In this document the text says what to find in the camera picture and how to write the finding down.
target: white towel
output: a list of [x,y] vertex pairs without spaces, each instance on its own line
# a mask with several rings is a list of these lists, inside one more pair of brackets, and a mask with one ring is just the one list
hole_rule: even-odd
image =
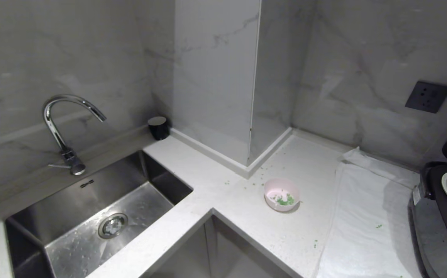
[[[363,165],[376,164],[356,158]],[[405,171],[398,172],[408,176],[393,179],[413,181]],[[336,208],[317,278],[421,277],[407,212],[411,190],[375,173],[387,171],[345,163],[337,169]]]
[[356,164],[374,174],[384,176],[385,178],[400,183],[410,189],[413,189],[419,184],[420,177],[418,173],[372,158],[360,150],[359,147],[344,153],[340,157],[340,160]]

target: marble wall tile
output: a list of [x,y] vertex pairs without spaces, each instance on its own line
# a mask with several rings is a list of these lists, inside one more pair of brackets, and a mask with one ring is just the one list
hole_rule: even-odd
[[248,164],[291,125],[316,0],[262,0]]
[[132,0],[157,111],[174,116],[176,0]]
[[148,73],[133,3],[0,1],[0,185],[60,160],[42,119],[57,93],[86,98],[52,113],[65,140],[82,151],[153,116]]
[[246,164],[259,0],[176,0],[173,126]]
[[447,84],[447,1],[319,0],[293,125],[419,168],[447,99],[404,107],[418,80]]

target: sink drain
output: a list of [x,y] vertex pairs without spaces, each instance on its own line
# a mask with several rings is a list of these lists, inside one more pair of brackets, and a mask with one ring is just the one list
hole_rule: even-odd
[[124,213],[115,213],[105,218],[98,227],[98,235],[102,239],[112,239],[121,234],[128,225],[128,217]]

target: electrical outlet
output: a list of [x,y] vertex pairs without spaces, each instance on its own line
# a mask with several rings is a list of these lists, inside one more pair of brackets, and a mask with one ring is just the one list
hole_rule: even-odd
[[418,81],[405,107],[437,113],[447,96],[447,85]]

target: white baseboard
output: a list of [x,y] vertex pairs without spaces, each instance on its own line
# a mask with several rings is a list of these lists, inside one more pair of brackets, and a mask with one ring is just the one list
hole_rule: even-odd
[[292,128],[287,128],[260,156],[256,158],[249,166],[240,164],[239,162],[219,153],[218,151],[206,146],[205,144],[197,141],[186,134],[178,131],[177,129],[171,129],[171,135],[186,145],[194,148],[200,153],[210,157],[216,162],[224,165],[228,169],[231,169],[239,176],[243,178],[250,178],[254,172],[280,147],[281,144],[287,140],[292,134]]

